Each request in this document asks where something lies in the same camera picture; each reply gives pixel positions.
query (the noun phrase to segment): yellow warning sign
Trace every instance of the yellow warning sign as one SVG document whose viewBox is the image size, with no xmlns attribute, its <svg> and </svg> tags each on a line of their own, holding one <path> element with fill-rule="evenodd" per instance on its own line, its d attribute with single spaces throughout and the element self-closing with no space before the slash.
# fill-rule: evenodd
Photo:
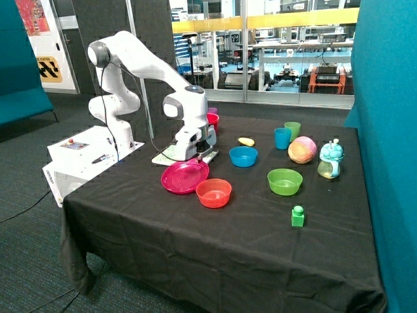
<svg viewBox="0 0 417 313">
<path fill-rule="evenodd" d="M 37 57 L 40 81 L 42 83 L 61 83 L 63 77 L 54 57 Z"/>
</svg>

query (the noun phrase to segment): blue bowl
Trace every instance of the blue bowl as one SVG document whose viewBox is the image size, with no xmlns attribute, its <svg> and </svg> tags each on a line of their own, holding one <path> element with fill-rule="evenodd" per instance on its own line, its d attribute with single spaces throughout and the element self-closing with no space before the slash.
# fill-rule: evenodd
<svg viewBox="0 0 417 313">
<path fill-rule="evenodd" d="M 229 151 L 230 159 L 234 166 L 248 168 L 255 164 L 258 151 L 252 147 L 235 147 Z"/>
</svg>

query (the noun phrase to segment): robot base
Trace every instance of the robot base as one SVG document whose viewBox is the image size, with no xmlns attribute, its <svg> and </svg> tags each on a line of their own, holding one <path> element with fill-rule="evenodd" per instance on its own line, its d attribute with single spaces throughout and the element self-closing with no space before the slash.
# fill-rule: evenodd
<svg viewBox="0 0 417 313">
<path fill-rule="evenodd" d="M 133 147 L 119 151 L 119 160 L 142 145 L 144 143 L 134 142 Z M 52 162 L 42 170 L 58 207 L 63 206 L 66 195 L 117 163 L 117 153 L 107 127 L 94 126 L 48 146 L 48 151 Z M 93 163 L 102 156 L 103 160 Z"/>
</svg>

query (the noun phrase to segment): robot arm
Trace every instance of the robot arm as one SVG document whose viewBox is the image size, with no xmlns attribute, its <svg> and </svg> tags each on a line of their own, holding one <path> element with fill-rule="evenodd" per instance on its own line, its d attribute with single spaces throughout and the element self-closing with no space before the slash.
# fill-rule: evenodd
<svg viewBox="0 0 417 313">
<path fill-rule="evenodd" d="M 202 158 L 212 151 L 216 134 L 207 121 L 207 97 L 204 89 L 190 85 L 127 31 L 92 42 L 88 55 L 96 66 L 102 89 L 112 93 L 103 99 L 92 99 L 89 104 L 90 112 L 104 122 L 106 113 L 108 126 L 115 128 L 112 131 L 117 134 L 114 136 L 119 146 L 131 145 L 133 137 L 130 125 L 116 118 L 116 115 L 132 113 L 140 107 L 139 98 L 127 90 L 122 80 L 119 66 L 123 64 L 134 76 L 162 80 L 175 90 L 165 97 L 163 107 L 168 117 L 184 121 L 184 126 L 175 135 L 176 160 L 188 160 L 196 156 Z"/>
</svg>

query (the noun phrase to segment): orange machine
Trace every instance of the orange machine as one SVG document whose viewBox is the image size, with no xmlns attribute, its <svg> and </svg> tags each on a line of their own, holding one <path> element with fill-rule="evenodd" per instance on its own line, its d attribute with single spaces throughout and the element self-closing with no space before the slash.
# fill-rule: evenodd
<svg viewBox="0 0 417 313">
<path fill-rule="evenodd" d="M 343 67 L 320 65 L 313 67 L 310 74 L 309 93 L 332 93 L 342 95 L 345 93 L 346 73 Z"/>
</svg>

